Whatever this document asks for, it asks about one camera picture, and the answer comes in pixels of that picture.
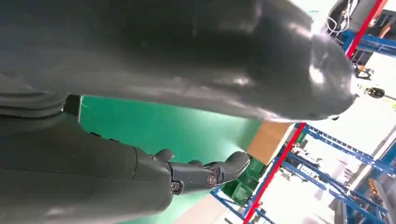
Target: red metal beam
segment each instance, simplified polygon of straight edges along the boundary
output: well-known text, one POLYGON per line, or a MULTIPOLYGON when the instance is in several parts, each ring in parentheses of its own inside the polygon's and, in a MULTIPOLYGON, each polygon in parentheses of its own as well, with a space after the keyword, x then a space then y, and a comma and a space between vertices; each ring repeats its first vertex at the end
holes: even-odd
POLYGON ((367 31, 367 28, 370 25, 370 22, 373 20, 374 16, 377 14, 378 9, 380 9, 380 6, 382 5, 383 1, 384 0, 377 0, 377 2, 374 4, 371 11, 368 13, 366 20, 363 22, 363 25, 361 26, 360 30, 356 34, 354 41, 352 41, 351 46, 349 47, 349 50, 346 53, 346 56, 349 59, 351 59, 352 54, 355 52, 356 48, 358 47, 360 40, 362 39, 365 32, 367 31))
POLYGON ((290 142, 287 144, 285 150, 281 154, 281 157, 274 165, 274 169, 271 171, 271 173, 269 173, 267 181, 264 183, 264 186, 262 187, 261 191, 257 193, 257 198, 253 202, 252 207, 250 207, 248 214, 246 215, 245 219, 243 220, 243 224, 248 224, 250 222, 250 220, 252 219, 253 215, 255 214, 255 209, 257 209, 259 206, 260 199, 261 199, 262 195, 264 194, 265 189, 267 189, 269 183, 271 183, 272 179, 275 176, 275 173, 278 171, 283 160, 286 158, 287 153, 289 153, 289 151, 291 150, 291 147, 293 146, 294 142, 296 142, 300 133, 303 131, 305 125, 306 125, 305 123, 300 124, 300 127, 298 127, 298 129, 294 133, 293 137, 291 138, 290 142))

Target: wire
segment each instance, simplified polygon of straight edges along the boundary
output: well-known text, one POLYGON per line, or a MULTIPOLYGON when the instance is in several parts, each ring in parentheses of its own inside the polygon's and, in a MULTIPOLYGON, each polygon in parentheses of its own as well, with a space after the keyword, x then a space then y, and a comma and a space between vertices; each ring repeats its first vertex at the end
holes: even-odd
POLYGON ((348 5, 346 7, 346 25, 341 30, 334 30, 334 29, 330 28, 328 20, 331 20, 334 23, 334 28, 336 28, 338 24, 332 17, 330 17, 330 16, 327 17, 326 25, 327 25, 327 29, 330 30, 329 35, 331 35, 333 33, 336 33, 336 34, 342 33, 349 28, 349 23, 351 20, 350 19, 350 13, 351 13, 350 11, 351 11, 351 0, 348 0, 348 5))

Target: wooden board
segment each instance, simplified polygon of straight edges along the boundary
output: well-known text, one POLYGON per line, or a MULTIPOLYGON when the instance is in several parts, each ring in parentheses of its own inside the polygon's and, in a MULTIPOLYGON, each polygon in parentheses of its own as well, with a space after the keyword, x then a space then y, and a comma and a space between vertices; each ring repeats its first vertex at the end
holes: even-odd
POLYGON ((278 154, 292 129, 290 123, 264 122, 247 152, 268 165, 278 154))

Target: blue shelving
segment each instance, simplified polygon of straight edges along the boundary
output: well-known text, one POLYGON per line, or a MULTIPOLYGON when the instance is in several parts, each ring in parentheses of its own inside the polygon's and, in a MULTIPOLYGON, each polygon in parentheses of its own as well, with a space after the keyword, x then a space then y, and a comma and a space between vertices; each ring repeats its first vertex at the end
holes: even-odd
POLYGON ((371 155, 368 155, 338 139, 335 137, 332 137, 310 125, 306 125, 304 128, 304 132, 309 134, 315 139, 318 139, 327 145, 332 146, 333 148, 336 148, 348 155, 351 155, 355 157, 356 159, 360 160, 361 162, 368 164, 381 172, 386 173, 390 177, 395 178, 396 177, 396 168, 393 166, 388 165, 387 163, 381 161, 381 160, 374 160, 374 158, 371 155))
MULTIPOLYGON (((343 50, 347 51, 351 45, 356 33, 350 30, 346 30, 341 34, 341 41, 343 44, 343 50)), ((376 52, 390 57, 396 57, 396 41, 378 38, 371 35, 364 35, 358 45, 358 50, 367 52, 376 52)))

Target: green mat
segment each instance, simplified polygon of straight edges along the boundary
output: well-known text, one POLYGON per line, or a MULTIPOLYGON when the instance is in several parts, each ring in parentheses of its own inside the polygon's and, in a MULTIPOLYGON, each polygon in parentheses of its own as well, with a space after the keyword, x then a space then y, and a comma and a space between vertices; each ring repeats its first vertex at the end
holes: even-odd
MULTIPOLYGON (((225 160, 247 149, 260 122, 213 112, 130 100, 84 97, 81 124, 104 138, 142 148, 155 154, 162 148, 175 153, 174 161, 225 160)), ((176 196, 162 214, 126 222, 170 224, 208 192, 176 196)))

